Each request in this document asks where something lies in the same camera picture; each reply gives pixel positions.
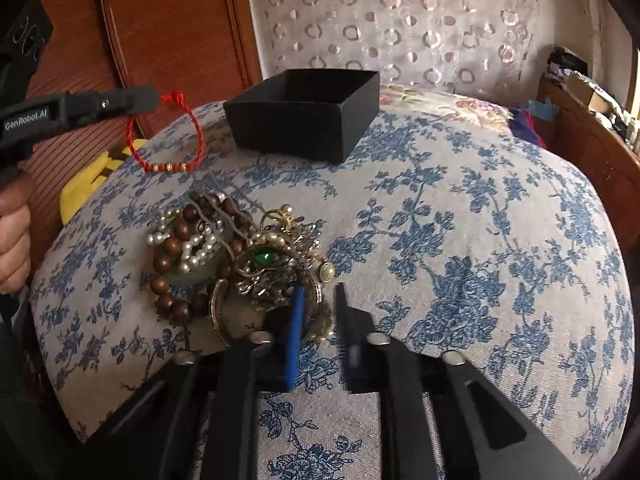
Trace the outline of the person's left hand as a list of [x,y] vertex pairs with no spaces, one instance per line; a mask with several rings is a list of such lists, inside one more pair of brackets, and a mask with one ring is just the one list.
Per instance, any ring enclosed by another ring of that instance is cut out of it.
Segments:
[[26,283],[30,272],[29,194],[32,178],[20,172],[15,181],[1,191],[0,289],[15,294]]

